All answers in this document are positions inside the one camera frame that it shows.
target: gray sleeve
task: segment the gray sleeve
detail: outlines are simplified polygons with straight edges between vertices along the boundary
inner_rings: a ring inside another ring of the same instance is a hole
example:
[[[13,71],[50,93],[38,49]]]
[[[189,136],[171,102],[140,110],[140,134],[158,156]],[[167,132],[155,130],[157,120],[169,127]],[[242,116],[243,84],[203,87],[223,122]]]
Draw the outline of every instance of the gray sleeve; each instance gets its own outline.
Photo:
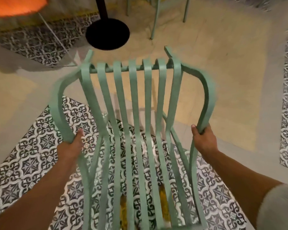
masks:
[[[263,199],[257,217],[257,230],[288,230],[288,185],[271,189]]]

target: hand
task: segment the hand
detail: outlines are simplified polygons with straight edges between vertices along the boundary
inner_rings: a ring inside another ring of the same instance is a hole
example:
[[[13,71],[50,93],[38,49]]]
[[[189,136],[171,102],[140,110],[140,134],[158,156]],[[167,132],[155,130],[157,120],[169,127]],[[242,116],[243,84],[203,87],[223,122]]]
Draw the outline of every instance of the hand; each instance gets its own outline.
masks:
[[[79,154],[81,153],[83,130],[79,129],[73,142],[62,142],[58,145],[58,162],[68,163],[76,169],[76,162]]]
[[[200,135],[194,124],[191,126],[194,146],[203,155],[206,156],[208,153],[218,151],[218,145],[216,137],[211,130],[210,124],[204,129],[203,134]]]

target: green chair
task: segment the green chair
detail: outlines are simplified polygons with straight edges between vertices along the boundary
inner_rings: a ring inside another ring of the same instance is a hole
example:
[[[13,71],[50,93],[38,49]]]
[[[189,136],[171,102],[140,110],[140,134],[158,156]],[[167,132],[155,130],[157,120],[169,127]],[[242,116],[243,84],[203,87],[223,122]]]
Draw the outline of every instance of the green chair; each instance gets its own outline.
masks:
[[[177,108],[178,96],[180,91],[180,85],[183,73],[186,72],[191,74],[201,81],[204,93],[205,101],[203,105],[203,110],[201,112],[199,121],[197,123],[197,128],[199,131],[207,126],[209,118],[212,114],[214,104],[215,104],[215,87],[214,83],[208,78],[208,76],[195,68],[188,66],[187,64],[181,63],[178,58],[173,56],[170,49],[165,47],[165,52],[167,53],[169,60],[165,63],[164,59],[156,59],[155,64],[152,65],[149,59],[142,61],[142,65],[136,65],[135,60],[129,60],[128,66],[122,66],[120,61],[115,61],[113,66],[109,66],[106,63],[100,62],[95,67],[91,63],[91,58],[93,52],[90,50],[83,62],[83,64],[77,68],[74,72],[66,75],[59,79],[55,85],[50,101],[50,113],[53,117],[54,123],[58,130],[61,132],[63,140],[72,142],[74,139],[74,134],[69,124],[67,123],[62,110],[62,96],[65,88],[76,80],[80,80],[85,97],[88,101],[88,105],[91,108],[93,117],[95,118],[97,129],[99,132],[99,137],[95,147],[95,153],[91,160],[90,170],[88,169],[87,159],[82,153],[79,156],[78,166],[82,176],[82,183],[84,186],[84,224],[82,229],[91,229],[91,207],[92,207],[92,190],[94,184],[94,178],[97,168],[98,157],[100,153],[100,147],[104,143],[104,163],[102,168],[102,187],[101,187],[101,197],[99,203],[99,221],[98,229],[104,230],[106,224],[106,209],[108,203],[108,173],[109,173],[109,154],[110,154],[110,135],[107,131],[107,123],[110,121],[114,139],[115,139],[115,171],[114,171],[114,197],[113,197],[113,223],[112,229],[120,229],[120,197],[121,197],[121,184],[120,184],[120,173],[121,173],[121,144],[120,144],[120,132],[118,124],[115,118],[114,108],[112,106],[110,92],[107,84],[106,73],[114,73],[114,80],[116,86],[116,92],[119,101],[120,114],[123,122],[123,126],[129,126],[127,120],[127,110],[125,105],[125,96],[123,90],[122,82],[122,72],[129,71],[130,77],[130,88],[131,88],[131,98],[132,98],[132,111],[134,118],[134,129],[136,136],[136,157],[138,161],[138,179],[139,179],[139,193],[140,193],[140,206],[141,206],[141,230],[149,230],[149,221],[147,213],[147,200],[146,200],[146,189],[144,184],[144,169],[142,162],[142,149],[141,149],[141,138],[140,138],[140,126],[139,126],[139,107],[138,107],[138,86],[137,86],[137,71],[144,70],[145,77],[145,128],[146,128],[146,145],[149,167],[155,168],[154,155],[152,151],[151,135],[150,135],[150,125],[151,125],[151,96],[152,96],[152,70],[159,70],[159,85],[158,85],[158,103],[157,103],[157,113],[156,113],[156,141],[157,148],[159,149],[160,158],[160,168],[163,174],[163,182],[165,187],[166,196],[168,197],[169,214],[171,219],[172,229],[205,229],[207,228],[207,222],[205,219],[205,214],[203,208],[200,205],[198,188],[197,188],[197,176],[196,176],[196,158],[197,150],[194,148],[192,143],[190,149],[190,160],[188,160],[184,149],[177,137],[177,134],[173,128],[173,123],[175,119],[175,113]],[[173,81],[169,101],[169,111],[166,116],[163,112],[163,103],[165,95],[165,82],[166,82],[166,72],[167,69],[173,69]],[[104,101],[107,108],[107,115],[103,115],[98,100],[92,85],[90,73],[97,73],[101,91],[104,96]],[[181,203],[181,209],[184,215],[185,223],[184,226],[178,226],[177,214],[172,199],[171,185],[169,182],[169,174],[165,164],[165,156],[163,153],[162,139],[161,139],[161,122],[162,118],[165,120],[165,135],[168,146],[169,155],[171,158],[173,174],[175,176],[178,197]],[[134,205],[133,205],[133,186],[132,186],[132,164],[131,164],[131,138],[129,135],[129,127],[124,127],[124,135],[126,140],[126,185],[127,185],[127,221],[128,229],[134,229]],[[192,194],[194,203],[196,206],[196,215],[199,221],[195,224],[192,223],[190,216],[190,209],[186,200],[183,183],[179,174],[178,165],[174,152],[174,145],[171,141],[171,135],[174,139],[176,147],[179,151],[181,160],[183,162],[184,168],[188,180],[191,184]],[[157,229],[163,229],[164,220],[162,218],[160,196],[157,184],[156,170],[151,169],[151,182],[152,182],[152,197],[155,206],[155,216]]]
[[[151,31],[151,36],[150,36],[150,39],[153,39],[154,38],[154,34],[155,34],[155,28],[156,28],[156,24],[157,24],[157,19],[158,19],[160,11],[165,10],[165,9],[173,6],[174,4],[179,2],[180,0],[165,0],[165,1],[161,1],[161,0],[147,0],[147,1],[153,7],[156,8],[154,26],[153,26],[153,30]],[[184,23],[187,20],[187,14],[188,14],[188,9],[189,9],[189,1],[190,0],[187,0],[187,3],[185,5],[184,17],[183,17],[183,22]],[[130,0],[127,0],[127,16],[129,16],[129,14],[130,14]]]

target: black pedestal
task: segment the black pedestal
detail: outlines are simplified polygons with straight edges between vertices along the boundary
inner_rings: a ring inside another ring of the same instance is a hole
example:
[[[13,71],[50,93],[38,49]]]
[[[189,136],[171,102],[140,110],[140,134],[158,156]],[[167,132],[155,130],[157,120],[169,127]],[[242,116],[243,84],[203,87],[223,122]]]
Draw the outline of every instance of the black pedestal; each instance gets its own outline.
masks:
[[[104,0],[96,0],[100,20],[93,22],[85,33],[89,44],[100,50],[114,50],[129,39],[130,31],[120,20],[108,18]]]

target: person's left arm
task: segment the person's left arm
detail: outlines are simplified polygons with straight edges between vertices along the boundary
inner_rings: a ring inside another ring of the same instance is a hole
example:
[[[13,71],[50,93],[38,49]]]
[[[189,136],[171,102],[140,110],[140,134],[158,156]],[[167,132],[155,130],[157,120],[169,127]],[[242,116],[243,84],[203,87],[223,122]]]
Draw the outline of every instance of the person's left arm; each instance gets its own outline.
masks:
[[[58,162],[30,191],[0,214],[1,230],[48,229],[64,187],[76,170],[82,136],[80,129],[73,143],[62,142],[58,145]]]

